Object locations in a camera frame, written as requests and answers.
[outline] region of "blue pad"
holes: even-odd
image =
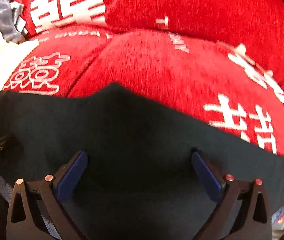
[[[86,152],[81,152],[57,186],[55,197],[60,203],[71,198],[87,165],[88,155]]]
[[[223,185],[215,177],[209,166],[200,157],[198,152],[192,154],[192,166],[200,179],[201,185],[205,188],[210,200],[220,203],[223,199]]]

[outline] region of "red rivet head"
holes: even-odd
[[[261,186],[263,184],[263,181],[261,179],[256,179],[255,183]]]
[[[53,180],[53,176],[52,175],[46,175],[44,179],[45,179],[45,181],[51,181],[51,180]]]
[[[16,184],[21,185],[22,182],[23,182],[23,179],[18,179],[17,182],[16,182]]]
[[[233,181],[233,180],[234,180],[234,176],[231,175],[231,174],[227,174],[227,175],[225,176],[225,178],[226,178],[228,181]]]

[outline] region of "black plastic bracket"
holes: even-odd
[[[192,156],[192,164],[211,199],[219,200],[221,192],[222,201],[217,201],[213,213],[196,234],[193,240],[218,239],[237,200],[242,200],[238,216],[228,236],[224,240],[271,240],[271,215],[266,191],[262,180],[253,182],[240,181],[228,174],[222,177],[218,169],[208,160],[204,161],[198,152]]]
[[[62,166],[56,174],[47,175],[43,180],[35,182],[24,182],[18,179],[14,185],[10,200],[7,219],[7,240],[53,240],[41,217],[37,200],[42,200],[52,223],[63,240],[84,240],[84,236],[69,218],[62,205],[56,199],[56,190],[64,179],[67,185],[64,188],[74,189],[77,181],[74,178],[81,177],[87,166],[87,155],[78,151],[71,161]]]

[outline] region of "metal rivet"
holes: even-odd
[[[18,179],[18,180],[17,180],[17,184],[18,184],[18,185],[22,184],[22,182],[23,182],[23,179]]]
[[[233,180],[234,180],[234,176],[231,175],[231,174],[227,174],[227,175],[225,176],[225,178],[226,178],[228,181],[233,181]]]
[[[53,176],[52,175],[46,175],[44,179],[45,179],[45,181],[51,181],[51,180],[53,180]]]
[[[261,186],[263,184],[263,181],[261,179],[256,179],[255,183]]]

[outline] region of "gray fabric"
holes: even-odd
[[[10,202],[12,190],[12,187],[8,183],[6,183],[5,180],[0,176],[0,194],[7,202]],[[50,222],[43,216],[42,218],[50,235],[57,239],[61,239],[52,222]]]
[[[0,31],[7,42],[22,43],[25,41],[24,36],[14,26],[10,0],[0,0]]]
[[[11,2],[11,9],[12,9],[12,20],[13,24],[16,25],[18,17],[22,14],[24,8],[24,4],[20,4],[18,2]]]

